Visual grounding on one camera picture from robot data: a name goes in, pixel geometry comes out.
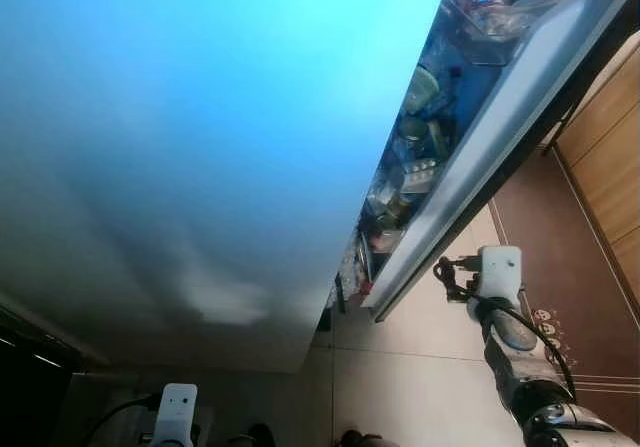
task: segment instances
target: tile floor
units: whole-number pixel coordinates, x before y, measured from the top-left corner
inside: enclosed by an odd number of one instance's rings
[[[489,244],[498,237],[484,208],[447,255]],[[256,421],[273,427],[279,447],[330,447],[351,427],[401,447],[522,445],[482,359],[480,327],[426,275],[384,323],[362,309],[335,317],[297,375],[190,374],[184,381],[196,382],[199,403],[215,412],[210,447]]]

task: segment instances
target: refrigerator door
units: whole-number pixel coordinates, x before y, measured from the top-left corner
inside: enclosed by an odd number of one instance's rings
[[[440,0],[0,0],[0,302],[294,371]]]
[[[363,306],[383,320],[409,280],[522,140],[627,0],[567,0],[527,33],[375,279]]]

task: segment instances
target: floor mat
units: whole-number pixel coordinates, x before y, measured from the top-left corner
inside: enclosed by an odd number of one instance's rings
[[[529,307],[580,404],[640,440],[640,327],[556,157],[535,152],[490,207],[501,242],[522,249]]]

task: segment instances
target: open refrigerator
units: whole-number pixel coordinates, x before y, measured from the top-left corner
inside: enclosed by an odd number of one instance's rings
[[[637,0],[441,0],[330,303],[382,321],[577,105]]]

